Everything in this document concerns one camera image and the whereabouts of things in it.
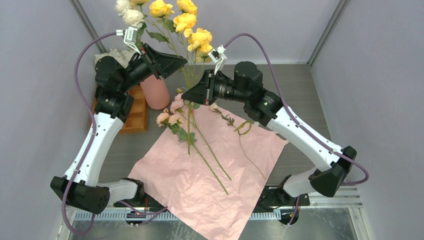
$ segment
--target white rose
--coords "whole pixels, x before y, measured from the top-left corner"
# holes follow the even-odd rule
[[[127,10],[130,9],[129,0],[116,0],[115,11],[118,12],[119,16],[123,16]]]
[[[136,28],[140,28],[143,24],[143,19],[145,16],[140,11],[134,10],[134,9],[128,9],[125,11],[125,14],[122,16],[123,21]]]
[[[211,111],[215,111],[215,109],[218,109],[218,104],[216,104],[215,102],[212,103],[212,105],[209,106],[209,110]]]

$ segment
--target white wall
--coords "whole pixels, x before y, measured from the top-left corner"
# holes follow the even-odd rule
[[[50,181],[89,128],[74,64],[90,38],[67,0],[3,1],[0,23],[0,239],[55,239],[61,200]],[[79,75],[90,99],[96,52],[87,52]]]
[[[370,173],[358,189],[377,240],[424,236],[423,23],[422,0],[352,0],[312,66],[331,137]]]
[[[144,11],[149,11],[149,4]],[[123,29],[125,25],[114,10],[115,0],[80,0],[99,35]],[[175,0],[175,15],[180,14]],[[212,45],[219,46],[238,33],[251,33],[264,45],[273,63],[306,63],[312,55],[339,0],[193,0],[198,6],[197,25],[213,34]],[[146,34],[143,39],[155,49],[168,52]],[[119,40],[104,41],[106,49],[120,48]],[[261,50],[250,39],[232,43],[229,63],[254,61],[266,63]]]

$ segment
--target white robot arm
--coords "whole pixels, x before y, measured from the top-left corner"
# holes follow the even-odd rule
[[[221,72],[227,59],[224,52],[225,48],[221,45],[209,53],[216,63],[215,69],[205,70],[199,83],[182,98],[203,105],[211,105],[217,98],[242,102],[244,112],[251,119],[289,140],[314,163],[313,169],[287,176],[281,182],[279,188],[284,191],[284,202],[293,202],[296,197],[311,192],[333,197],[352,166],[338,154],[354,160],[355,149],[350,146],[342,148],[329,141],[303,122],[290,107],[285,107],[278,95],[263,88],[262,72],[254,63],[239,62],[234,68],[234,79],[224,75]],[[302,128],[326,143],[332,151],[321,146]]]
[[[96,132],[93,133],[91,126],[72,165],[63,177],[55,176],[50,183],[60,199],[66,195],[66,204],[93,214],[100,214],[107,205],[120,200],[126,200],[133,203],[132,205],[143,201],[145,193],[141,181],[124,178],[118,182],[101,184],[98,183],[99,173],[106,154],[133,105],[134,98],[128,91],[151,75],[165,79],[187,63],[183,57],[157,52],[148,44],[138,49],[135,46],[135,27],[128,27],[125,33],[118,30],[116,34],[124,36],[124,43],[134,49],[135,54],[126,68],[111,56],[105,56],[96,63]],[[91,146],[81,165],[80,161],[92,137]]]

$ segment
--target black joint housing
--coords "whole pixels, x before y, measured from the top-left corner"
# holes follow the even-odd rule
[[[357,151],[351,146],[345,147],[342,152],[344,156],[352,160],[355,160],[357,156]],[[318,193],[332,198],[345,180],[351,168],[352,163],[340,157],[338,161],[332,165],[332,168],[322,172],[317,169],[310,175],[310,185]]]
[[[50,182],[53,192],[63,199],[69,180],[54,176]],[[107,187],[86,186],[72,182],[66,198],[66,204],[93,214],[100,214],[108,205],[111,193]]]

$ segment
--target gray table surface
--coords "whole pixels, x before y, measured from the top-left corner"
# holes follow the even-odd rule
[[[306,64],[275,64],[273,67],[288,105],[318,133],[330,139],[310,67]],[[226,65],[222,72],[233,77],[233,69],[234,65]],[[258,69],[263,72],[264,87],[277,93],[268,66],[258,65]],[[173,74],[165,82],[172,99],[177,94],[176,89],[186,85],[184,75],[180,72]],[[246,120],[249,119],[243,112],[242,103],[221,99],[217,103],[233,114]],[[115,182],[128,176],[134,164],[149,151],[165,130],[165,128],[156,125],[156,117],[160,112],[159,110],[148,110],[147,132],[118,134],[116,136],[101,168],[100,183]],[[288,144],[278,158],[267,184],[277,185],[285,176],[299,174],[313,167],[312,162],[300,150],[292,144]]]

